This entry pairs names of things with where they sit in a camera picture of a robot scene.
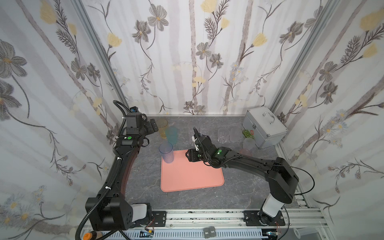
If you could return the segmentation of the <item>silver aluminium case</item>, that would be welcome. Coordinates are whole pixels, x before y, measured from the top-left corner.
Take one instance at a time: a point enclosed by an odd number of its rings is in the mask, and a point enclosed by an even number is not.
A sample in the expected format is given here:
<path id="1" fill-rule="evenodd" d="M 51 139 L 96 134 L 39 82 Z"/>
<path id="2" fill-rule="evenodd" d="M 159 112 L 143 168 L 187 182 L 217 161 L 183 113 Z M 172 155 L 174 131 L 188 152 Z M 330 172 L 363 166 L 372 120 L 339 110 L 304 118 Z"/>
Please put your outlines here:
<path id="1" fill-rule="evenodd" d="M 288 132 L 285 125 L 267 107 L 247 110 L 243 127 L 254 137 L 259 149 L 278 144 Z"/>

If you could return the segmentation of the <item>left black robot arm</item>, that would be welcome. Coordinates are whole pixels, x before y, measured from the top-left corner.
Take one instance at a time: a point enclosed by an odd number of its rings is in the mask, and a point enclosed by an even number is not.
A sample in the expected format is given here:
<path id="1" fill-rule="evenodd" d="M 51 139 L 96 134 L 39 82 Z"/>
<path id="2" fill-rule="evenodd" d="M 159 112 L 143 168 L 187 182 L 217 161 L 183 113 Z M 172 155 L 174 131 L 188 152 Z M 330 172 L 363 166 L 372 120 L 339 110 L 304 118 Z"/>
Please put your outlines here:
<path id="1" fill-rule="evenodd" d="M 128 230 L 135 224 L 147 225 L 154 221 L 149 203 L 130 205 L 125 199 L 127 182 L 140 149 L 149 145 L 147 138 L 159 130 L 154 119 L 148 119 L 137 107 L 129 108 L 114 100 L 122 112 L 123 122 L 113 148 L 115 159 L 109 175 L 96 197 L 88 198 L 86 215 L 80 222 L 75 239 L 82 239 L 82 230 L 90 222 L 93 230 L 105 231 L 104 240 L 115 232 Z"/>

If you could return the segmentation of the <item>blue translucent cup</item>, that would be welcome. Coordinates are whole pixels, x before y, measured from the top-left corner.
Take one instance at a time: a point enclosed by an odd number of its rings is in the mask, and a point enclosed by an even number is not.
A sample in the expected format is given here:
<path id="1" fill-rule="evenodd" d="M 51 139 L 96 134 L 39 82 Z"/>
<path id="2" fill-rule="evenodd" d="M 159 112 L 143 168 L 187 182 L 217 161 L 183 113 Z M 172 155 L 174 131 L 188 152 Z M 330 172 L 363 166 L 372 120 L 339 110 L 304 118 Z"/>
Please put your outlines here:
<path id="1" fill-rule="evenodd" d="M 170 164 L 174 161 L 174 146 L 171 143 L 161 143 L 159 146 L 159 152 L 165 163 Z"/>

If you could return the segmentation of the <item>teal textured cup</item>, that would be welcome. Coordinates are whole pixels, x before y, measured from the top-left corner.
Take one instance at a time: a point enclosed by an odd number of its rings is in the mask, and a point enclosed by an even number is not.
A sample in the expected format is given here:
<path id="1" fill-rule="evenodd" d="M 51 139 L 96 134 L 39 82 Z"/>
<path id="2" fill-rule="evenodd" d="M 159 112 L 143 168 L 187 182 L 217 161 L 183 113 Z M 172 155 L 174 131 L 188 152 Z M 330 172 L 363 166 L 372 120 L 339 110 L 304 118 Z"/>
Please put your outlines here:
<path id="1" fill-rule="evenodd" d="M 167 141 L 169 143 L 171 143 L 172 145 L 177 144 L 177 142 L 178 142 L 178 135 L 179 135 L 179 130 L 176 127 L 168 127 L 166 129 Z"/>

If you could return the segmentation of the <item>pink translucent cup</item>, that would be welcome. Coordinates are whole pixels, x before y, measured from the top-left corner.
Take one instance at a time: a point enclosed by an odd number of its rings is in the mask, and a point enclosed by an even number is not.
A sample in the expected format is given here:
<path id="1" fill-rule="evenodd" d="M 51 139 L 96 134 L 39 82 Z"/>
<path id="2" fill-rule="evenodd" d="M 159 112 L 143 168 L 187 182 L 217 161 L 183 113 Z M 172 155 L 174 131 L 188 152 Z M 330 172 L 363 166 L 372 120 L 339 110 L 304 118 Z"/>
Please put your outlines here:
<path id="1" fill-rule="evenodd" d="M 243 155 L 243 156 L 249 156 L 249 157 L 252 156 L 252 152 L 251 152 L 250 150 L 248 150 L 248 149 L 241 149 L 241 150 L 239 151 L 239 153 L 240 153 L 241 155 Z"/>

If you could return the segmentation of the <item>clear faceted glass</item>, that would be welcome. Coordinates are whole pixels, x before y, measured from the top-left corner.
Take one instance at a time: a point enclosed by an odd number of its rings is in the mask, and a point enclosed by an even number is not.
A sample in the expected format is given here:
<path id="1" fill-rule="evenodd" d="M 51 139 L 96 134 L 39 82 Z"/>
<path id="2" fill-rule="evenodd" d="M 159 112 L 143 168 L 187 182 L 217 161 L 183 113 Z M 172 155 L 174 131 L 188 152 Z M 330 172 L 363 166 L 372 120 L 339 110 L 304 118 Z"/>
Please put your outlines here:
<path id="1" fill-rule="evenodd" d="M 230 140 L 230 131 L 227 128 L 218 129 L 218 142 L 225 144 Z"/>

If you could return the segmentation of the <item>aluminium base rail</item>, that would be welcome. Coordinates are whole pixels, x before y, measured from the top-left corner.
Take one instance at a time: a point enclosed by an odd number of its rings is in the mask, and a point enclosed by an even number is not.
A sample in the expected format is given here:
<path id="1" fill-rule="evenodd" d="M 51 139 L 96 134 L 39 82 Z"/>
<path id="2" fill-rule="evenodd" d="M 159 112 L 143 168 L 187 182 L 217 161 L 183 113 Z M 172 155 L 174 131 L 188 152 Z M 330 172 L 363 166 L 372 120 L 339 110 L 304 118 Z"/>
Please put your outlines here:
<path id="1" fill-rule="evenodd" d="M 136 229 L 176 230 L 176 229 L 275 229 L 285 230 L 307 227 L 327 228 L 328 224 L 319 209 L 281 209 L 270 225 L 259 222 L 257 209 L 221 210 L 155 210 L 148 225 L 136 225 Z"/>

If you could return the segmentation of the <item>amber translucent cup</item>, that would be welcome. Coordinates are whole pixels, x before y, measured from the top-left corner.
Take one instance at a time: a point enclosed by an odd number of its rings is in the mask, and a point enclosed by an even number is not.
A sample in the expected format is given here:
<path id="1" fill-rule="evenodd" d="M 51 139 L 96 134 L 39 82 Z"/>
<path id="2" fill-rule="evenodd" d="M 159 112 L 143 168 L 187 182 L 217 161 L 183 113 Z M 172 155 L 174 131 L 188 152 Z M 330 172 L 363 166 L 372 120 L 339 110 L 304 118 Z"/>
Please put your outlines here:
<path id="1" fill-rule="evenodd" d="M 168 120 L 163 119 L 163 118 L 158 119 L 157 120 L 157 126 L 159 129 L 159 134 L 160 134 L 161 138 L 166 139 L 167 138 L 166 129 L 168 128 Z"/>

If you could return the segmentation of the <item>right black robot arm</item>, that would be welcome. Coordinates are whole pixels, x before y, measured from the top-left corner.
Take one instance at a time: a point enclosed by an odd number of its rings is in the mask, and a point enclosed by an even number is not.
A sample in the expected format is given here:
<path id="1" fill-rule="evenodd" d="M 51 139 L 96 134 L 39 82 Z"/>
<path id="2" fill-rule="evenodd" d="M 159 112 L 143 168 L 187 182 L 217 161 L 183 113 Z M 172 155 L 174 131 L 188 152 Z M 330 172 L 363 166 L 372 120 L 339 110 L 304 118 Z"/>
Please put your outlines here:
<path id="1" fill-rule="evenodd" d="M 202 161 L 215 169 L 237 169 L 268 182 L 270 193 L 257 212 L 260 225 L 270 226 L 275 223 L 282 207 L 292 203 L 299 177 L 285 159 L 277 157 L 275 160 L 263 160 L 227 147 L 217 148 L 209 136 L 200 133 L 195 133 L 192 140 L 195 147 L 186 153 L 189 162 Z"/>

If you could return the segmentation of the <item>green small box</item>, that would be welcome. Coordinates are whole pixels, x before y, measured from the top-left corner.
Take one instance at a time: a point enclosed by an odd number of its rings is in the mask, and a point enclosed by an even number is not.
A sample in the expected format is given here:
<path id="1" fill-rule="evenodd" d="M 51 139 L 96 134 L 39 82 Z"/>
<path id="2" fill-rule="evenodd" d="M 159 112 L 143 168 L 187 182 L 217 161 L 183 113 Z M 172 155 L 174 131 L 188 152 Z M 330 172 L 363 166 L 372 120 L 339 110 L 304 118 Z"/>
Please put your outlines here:
<path id="1" fill-rule="evenodd" d="M 254 139 L 254 136 L 251 134 L 251 132 L 250 131 L 248 131 L 248 130 L 243 130 L 242 131 L 242 134 L 243 134 L 243 136 L 245 137 L 245 138 L 251 138 L 251 139 Z"/>

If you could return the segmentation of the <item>pink rectangular tray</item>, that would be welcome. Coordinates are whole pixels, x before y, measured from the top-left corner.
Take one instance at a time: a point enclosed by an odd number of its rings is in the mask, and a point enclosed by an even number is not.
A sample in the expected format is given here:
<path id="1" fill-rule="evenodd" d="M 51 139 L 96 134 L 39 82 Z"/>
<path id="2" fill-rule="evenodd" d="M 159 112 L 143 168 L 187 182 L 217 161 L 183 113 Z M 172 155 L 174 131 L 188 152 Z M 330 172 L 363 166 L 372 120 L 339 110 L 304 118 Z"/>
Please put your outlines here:
<path id="1" fill-rule="evenodd" d="M 220 187 L 225 183 L 223 171 L 202 162 L 189 162 L 186 150 L 174 151 L 174 160 L 161 165 L 161 190 L 165 193 Z"/>

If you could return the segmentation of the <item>orange capped bottle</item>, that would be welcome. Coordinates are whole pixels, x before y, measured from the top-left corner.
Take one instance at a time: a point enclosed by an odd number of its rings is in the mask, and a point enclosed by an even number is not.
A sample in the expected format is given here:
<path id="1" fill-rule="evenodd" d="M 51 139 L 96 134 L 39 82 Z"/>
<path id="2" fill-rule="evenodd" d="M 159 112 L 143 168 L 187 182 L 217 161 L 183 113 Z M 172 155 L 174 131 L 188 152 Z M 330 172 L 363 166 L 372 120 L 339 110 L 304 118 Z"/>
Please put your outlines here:
<path id="1" fill-rule="evenodd" d="M 91 232 L 85 233 L 83 235 L 82 240 L 97 240 L 97 239 L 100 239 L 102 236 L 103 236 L 102 232 L 91 231 Z"/>

